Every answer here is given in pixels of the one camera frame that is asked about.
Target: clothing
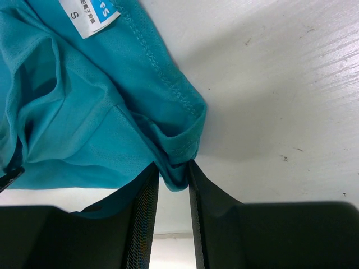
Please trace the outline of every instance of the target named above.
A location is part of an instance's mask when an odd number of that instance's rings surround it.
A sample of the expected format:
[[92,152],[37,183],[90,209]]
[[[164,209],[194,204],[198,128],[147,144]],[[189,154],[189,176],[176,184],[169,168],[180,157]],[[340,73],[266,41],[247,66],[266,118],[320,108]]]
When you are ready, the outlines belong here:
[[186,188],[206,105],[137,1],[85,40],[58,0],[4,2],[0,176],[25,168],[10,188],[119,188],[152,161]]

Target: white and blue sticker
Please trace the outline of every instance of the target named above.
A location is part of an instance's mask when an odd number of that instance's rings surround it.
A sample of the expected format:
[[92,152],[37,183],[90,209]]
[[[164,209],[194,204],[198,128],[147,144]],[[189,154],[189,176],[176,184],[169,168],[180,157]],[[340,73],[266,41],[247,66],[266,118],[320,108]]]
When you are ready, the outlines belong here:
[[110,0],[59,0],[82,38],[88,38],[113,22],[120,13]]

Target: stitching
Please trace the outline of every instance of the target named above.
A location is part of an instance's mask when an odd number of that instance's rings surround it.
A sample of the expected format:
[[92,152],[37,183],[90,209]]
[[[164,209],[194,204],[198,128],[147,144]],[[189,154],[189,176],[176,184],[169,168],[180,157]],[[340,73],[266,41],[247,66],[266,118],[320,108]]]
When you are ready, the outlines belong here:
[[187,100],[186,97],[184,97],[179,89],[177,87],[175,87],[173,84],[171,84],[171,82],[169,81],[169,79],[166,78],[165,74],[162,72],[161,68],[159,67],[159,64],[156,60],[156,58],[154,57],[152,51],[150,50],[149,46],[147,45],[146,40],[144,39],[144,37],[142,36],[142,33],[138,30],[134,20],[131,18],[131,15],[125,10],[124,7],[121,7],[117,2],[114,2],[114,6],[115,8],[117,8],[120,13],[121,16],[124,17],[124,19],[128,22],[128,26],[130,27],[130,29],[132,30],[132,32],[135,34],[136,39],[140,42],[140,44],[142,45],[142,47],[145,49],[145,53],[148,56],[148,59],[151,61],[151,65],[154,67],[154,69],[157,72],[157,75],[159,76],[159,78],[162,80],[162,82],[172,90],[172,92],[175,94],[175,96],[182,102],[182,104],[184,105],[184,107],[186,108],[186,110],[188,110],[192,115],[194,115],[195,117],[198,117],[198,112],[194,109],[193,105]]

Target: teal fabric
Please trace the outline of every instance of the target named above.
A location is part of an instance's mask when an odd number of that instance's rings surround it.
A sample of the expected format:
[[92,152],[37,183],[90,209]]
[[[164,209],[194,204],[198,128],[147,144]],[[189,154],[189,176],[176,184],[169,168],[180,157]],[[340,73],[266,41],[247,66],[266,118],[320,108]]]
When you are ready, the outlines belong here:
[[119,188],[152,161],[187,187],[202,97],[172,62],[136,0],[83,40],[58,0],[0,3],[0,165],[11,188]]

